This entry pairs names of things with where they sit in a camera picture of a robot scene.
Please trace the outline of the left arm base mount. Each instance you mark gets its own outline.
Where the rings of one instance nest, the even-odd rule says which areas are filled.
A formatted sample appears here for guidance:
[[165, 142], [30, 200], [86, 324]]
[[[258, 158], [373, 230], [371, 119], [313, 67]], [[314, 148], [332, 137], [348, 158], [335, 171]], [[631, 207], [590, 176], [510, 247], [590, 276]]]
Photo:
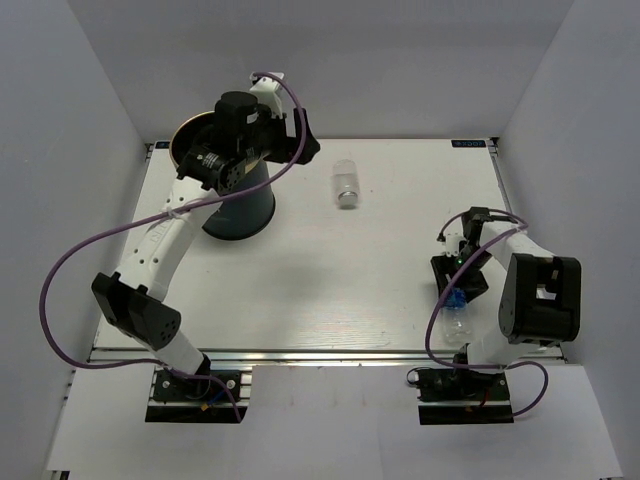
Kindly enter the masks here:
[[239, 424], [249, 405], [252, 368], [213, 362], [214, 380], [188, 380], [157, 367], [152, 375], [145, 422]]

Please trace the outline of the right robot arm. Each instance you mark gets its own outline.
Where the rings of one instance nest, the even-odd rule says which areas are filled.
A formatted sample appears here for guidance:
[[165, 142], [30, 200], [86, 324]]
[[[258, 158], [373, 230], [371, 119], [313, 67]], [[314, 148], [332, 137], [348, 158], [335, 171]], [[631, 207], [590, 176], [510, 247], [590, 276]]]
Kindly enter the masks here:
[[[437, 235], [445, 253], [432, 258], [438, 299], [425, 333], [425, 350], [435, 363], [455, 369], [453, 390], [472, 399], [488, 385], [487, 374], [517, 368], [540, 347], [572, 342], [580, 330], [582, 267], [536, 244], [521, 217], [504, 210], [472, 207], [447, 220]], [[488, 291], [482, 268], [497, 261], [506, 276], [497, 324], [464, 346], [452, 361], [431, 349], [440, 311], [456, 289], [470, 302]]]

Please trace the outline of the small clear bottle blue label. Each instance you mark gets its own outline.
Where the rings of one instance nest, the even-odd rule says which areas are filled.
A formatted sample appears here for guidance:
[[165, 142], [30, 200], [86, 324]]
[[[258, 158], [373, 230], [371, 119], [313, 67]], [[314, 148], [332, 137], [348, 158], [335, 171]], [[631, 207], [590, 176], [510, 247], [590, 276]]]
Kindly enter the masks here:
[[468, 317], [464, 292], [455, 287], [441, 310], [444, 337], [450, 344], [465, 344], [472, 339], [472, 325]]

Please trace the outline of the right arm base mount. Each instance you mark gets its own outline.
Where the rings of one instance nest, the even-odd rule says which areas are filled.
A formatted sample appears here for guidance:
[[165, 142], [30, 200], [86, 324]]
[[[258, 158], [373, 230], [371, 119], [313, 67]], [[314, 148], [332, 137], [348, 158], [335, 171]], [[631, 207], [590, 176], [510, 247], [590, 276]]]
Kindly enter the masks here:
[[416, 367], [406, 382], [418, 390], [421, 425], [480, 425], [514, 422], [504, 373]]

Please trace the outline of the clear bottle with silver cap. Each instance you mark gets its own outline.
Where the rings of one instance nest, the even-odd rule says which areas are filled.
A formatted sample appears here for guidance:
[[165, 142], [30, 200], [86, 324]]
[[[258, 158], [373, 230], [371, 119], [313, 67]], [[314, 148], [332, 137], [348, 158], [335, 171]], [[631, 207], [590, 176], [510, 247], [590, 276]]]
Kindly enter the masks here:
[[350, 159], [333, 165], [332, 187], [336, 205], [341, 209], [356, 207], [360, 200], [360, 186], [356, 164]]

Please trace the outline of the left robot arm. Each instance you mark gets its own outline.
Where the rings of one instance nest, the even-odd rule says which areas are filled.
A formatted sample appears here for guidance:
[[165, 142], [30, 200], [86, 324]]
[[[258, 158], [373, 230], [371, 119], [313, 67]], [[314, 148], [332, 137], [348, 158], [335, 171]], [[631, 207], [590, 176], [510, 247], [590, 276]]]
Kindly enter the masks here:
[[319, 152], [306, 110], [293, 111], [295, 133], [276, 93], [231, 91], [213, 110], [186, 120], [169, 143], [176, 169], [164, 208], [134, 252], [111, 275], [96, 275], [91, 290], [106, 320], [179, 372], [177, 387], [199, 399], [211, 387], [209, 361], [181, 331], [180, 313], [165, 304], [172, 278], [195, 237], [223, 207], [240, 202], [234, 220], [253, 219], [250, 208], [265, 200], [273, 211], [267, 163], [307, 164]]

